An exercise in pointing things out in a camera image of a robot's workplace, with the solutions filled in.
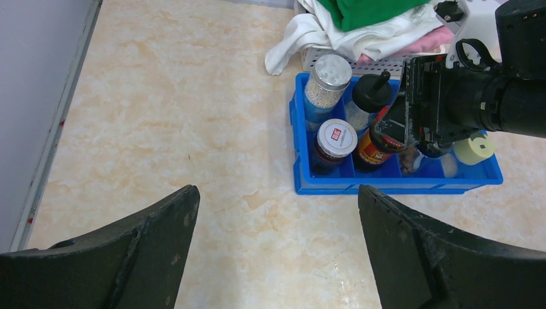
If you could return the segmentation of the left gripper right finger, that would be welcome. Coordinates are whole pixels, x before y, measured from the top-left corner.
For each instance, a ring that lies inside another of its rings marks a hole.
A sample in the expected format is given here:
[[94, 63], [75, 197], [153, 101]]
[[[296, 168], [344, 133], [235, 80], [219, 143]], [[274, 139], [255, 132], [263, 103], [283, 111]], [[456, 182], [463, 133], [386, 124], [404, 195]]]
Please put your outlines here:
[[383, 308], [544, 308], [545, 253], [482, 238], [361, 185], [358, 208]]

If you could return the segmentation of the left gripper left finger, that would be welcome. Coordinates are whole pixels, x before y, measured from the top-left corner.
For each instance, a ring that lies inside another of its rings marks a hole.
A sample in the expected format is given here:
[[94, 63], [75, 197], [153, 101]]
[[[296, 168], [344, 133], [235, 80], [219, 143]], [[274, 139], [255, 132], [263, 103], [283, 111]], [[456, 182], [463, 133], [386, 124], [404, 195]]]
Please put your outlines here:
[[50, 248], [1, 255], [2, 308], [173, 308], [200, 204], [187, 185]]

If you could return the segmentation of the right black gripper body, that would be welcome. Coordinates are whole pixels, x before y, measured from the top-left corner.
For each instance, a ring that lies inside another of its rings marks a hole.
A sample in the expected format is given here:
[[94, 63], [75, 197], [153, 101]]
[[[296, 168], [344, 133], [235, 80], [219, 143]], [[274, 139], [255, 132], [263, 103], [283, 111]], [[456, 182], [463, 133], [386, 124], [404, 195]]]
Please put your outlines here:
[[487, 131], [482, 124], [455, 122], [448, 111], [448, 88], [470, 72], [460, 61], [447, 69], [448, 60], [446, 54], [404, 60], [397, 96], [376, 120], [378, 135], [409, 147], [423, 142], [449, 144]]

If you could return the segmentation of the yellow-lidded beige jar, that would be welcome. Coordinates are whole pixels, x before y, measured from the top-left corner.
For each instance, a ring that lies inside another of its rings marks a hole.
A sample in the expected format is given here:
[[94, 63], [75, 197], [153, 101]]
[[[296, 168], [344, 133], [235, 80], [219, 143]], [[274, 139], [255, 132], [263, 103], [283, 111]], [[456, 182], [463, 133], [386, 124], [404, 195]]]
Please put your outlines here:
[[478, 165], [494, 155], [495, 146], [483, 132], [473, 133], [469, 138], [457, 141], [452, 149], [441, 159], [446, 178], [456, 178], [463, 174], [463, 168]]

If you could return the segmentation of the black-capped squeeze bottle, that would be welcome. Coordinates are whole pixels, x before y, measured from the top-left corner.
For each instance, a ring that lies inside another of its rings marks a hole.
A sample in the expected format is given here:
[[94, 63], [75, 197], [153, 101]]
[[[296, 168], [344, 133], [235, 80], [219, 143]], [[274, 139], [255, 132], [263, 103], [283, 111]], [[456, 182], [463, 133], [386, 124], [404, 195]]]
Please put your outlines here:
[[351, 99], [345, 104], [346, 121], [357, 131], [366, 129], [373, 118], [388, 105], [393, 95], [391, 74], [365, 74], [355, 84]]

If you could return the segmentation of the red-lidded jar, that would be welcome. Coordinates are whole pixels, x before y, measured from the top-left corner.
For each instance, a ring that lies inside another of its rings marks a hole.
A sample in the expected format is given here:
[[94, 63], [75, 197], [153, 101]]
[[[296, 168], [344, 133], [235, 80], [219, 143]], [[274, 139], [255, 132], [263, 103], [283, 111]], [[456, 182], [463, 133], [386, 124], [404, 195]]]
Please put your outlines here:
[[378, 115], [359, 138], [357, 147], [352, 153], [353, 164], [357, 171], [371, 173], [378, 170], [391, 156], [406, 148], [404, 144], [396, 142], [378, 134], [375, 125], [381, 116], [388, 111], [388, 106], [381, 109]]

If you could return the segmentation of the blue plastic divided tray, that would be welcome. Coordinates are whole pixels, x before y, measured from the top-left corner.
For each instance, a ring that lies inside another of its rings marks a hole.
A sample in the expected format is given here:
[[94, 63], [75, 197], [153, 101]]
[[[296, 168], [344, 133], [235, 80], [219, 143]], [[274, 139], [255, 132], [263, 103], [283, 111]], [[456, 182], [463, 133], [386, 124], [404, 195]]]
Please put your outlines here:
[[317, 174], [310, 168], [310, 155], [315, 133], [307, 131], [304, 89], [309, 73], [295, 77], [295, 91], [289, 103], [290, 124], [294, 136], [294, 186], [300, 195], [357, 194], [360, 185], [372, 185], [386, 194], [464, 194], [486, 185], [500, 185], [504, 178], [495, 156], [476, 165], [459, 165], [454, 177], [447, 177], [440, 162], [425, 166], [415, 176], [403, 176], [399, 161], [391, 157], [372, 173], [362, 173], [353, 167], [352, 158], [329, 174]]

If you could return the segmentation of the white-lidded brown spice jar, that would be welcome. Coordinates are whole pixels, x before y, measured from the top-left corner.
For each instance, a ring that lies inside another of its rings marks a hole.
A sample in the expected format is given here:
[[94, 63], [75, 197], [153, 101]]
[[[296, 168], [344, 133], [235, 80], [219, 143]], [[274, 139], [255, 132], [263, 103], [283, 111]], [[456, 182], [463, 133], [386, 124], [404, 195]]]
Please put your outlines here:
[[347, 121], [331, 118], [321, 124], [310, 151], [310, 169], [330, 174], [357, 146], [357, 132]]

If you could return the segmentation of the silver-lidded clear shaker bottle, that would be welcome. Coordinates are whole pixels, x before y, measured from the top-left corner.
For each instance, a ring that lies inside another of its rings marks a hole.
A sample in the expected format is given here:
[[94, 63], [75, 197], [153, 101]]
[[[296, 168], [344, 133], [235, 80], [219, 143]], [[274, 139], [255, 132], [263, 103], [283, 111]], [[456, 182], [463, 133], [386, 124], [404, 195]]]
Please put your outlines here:
[[325, 54], [314, 63], [304, 89], [307, 131], [317, 131], [337, 105], [350, 84], [353, 72], [339, 55]]

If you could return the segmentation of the small black cap bottle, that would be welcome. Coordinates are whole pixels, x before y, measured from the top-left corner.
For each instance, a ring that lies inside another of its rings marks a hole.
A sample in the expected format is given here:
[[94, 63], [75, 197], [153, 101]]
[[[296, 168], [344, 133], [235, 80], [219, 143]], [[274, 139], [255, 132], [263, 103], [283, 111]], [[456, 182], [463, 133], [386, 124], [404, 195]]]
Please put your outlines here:
[[441, 159], [452, 150], [453, 144], [421, 143], [398, 154], [399, 167], [404, 177], [437, 176], [442, 170]]

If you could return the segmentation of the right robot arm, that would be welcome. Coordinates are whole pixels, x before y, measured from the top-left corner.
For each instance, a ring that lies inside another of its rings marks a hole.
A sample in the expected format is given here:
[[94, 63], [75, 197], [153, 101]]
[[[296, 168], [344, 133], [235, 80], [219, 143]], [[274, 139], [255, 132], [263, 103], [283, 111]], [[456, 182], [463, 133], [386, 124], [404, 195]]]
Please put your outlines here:
[[545, 2], [441, 1], [445, 54], [404, 62], [399, 93], [374, 128], [413, 146], [478, 131], [545, 136]]

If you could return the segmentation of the pink folded cloth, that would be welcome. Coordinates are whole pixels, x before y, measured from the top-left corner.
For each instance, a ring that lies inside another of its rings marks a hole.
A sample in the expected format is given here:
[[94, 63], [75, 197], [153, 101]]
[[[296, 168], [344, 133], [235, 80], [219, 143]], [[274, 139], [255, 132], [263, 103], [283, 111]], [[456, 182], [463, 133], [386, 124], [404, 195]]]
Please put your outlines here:
[[423, 35], [415, 42], [406, 44], [395, 51], [388, 51], [386, 48], [376, 48], [375, 51], [379, 52], [376, 56], [372, 56], [372, 51], [365, 51], [357, 59], [356, 63], [358, 66], [363, 66], [388, 57], [402, 57], [418, 53], [440, 52], [443, 47], [447, 46], [452, 41], [453, 37], [454, 34], [446, 26], [441, 26]]

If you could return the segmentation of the green folded cloth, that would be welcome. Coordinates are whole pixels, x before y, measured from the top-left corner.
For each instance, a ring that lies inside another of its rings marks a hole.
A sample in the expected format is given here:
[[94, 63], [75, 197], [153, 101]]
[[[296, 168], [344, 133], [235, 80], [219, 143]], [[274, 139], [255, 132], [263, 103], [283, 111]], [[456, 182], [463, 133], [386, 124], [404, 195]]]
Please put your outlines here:
[[344, 32], [381, 23], [428, 4], [425, 0], [318, 0]]

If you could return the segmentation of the white folded cloth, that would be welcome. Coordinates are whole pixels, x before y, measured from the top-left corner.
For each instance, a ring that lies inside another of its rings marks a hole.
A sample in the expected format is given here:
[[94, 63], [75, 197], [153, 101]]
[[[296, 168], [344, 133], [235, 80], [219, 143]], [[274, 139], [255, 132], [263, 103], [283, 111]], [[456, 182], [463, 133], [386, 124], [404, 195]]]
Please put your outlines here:
[[329, 47], [357, 62], [365, 51], [372, 51], [372, 56], [379, 54], [376, 48], [395, 51], [443, 26], [434, 11], [436, 1], [429, 1], [428, 4], [387, 21], [349, 32], [339, 30], [330, 13], [318, 1], [298, 3], [306, 10], [305, 13], [297, 14], [290, 20], [282, 41], [265, 55], [265, 68], [271, 75], [280, 75], [295, 53], [312, 46]]

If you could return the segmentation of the aluminium frame rail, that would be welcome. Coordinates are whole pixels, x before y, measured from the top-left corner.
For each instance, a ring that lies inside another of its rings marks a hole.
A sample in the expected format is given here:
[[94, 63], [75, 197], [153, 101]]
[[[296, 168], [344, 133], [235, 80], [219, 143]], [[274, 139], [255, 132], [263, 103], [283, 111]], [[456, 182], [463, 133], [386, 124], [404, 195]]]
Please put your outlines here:
[[28, 243], [101, 6], [1, 2], [1, 252]]

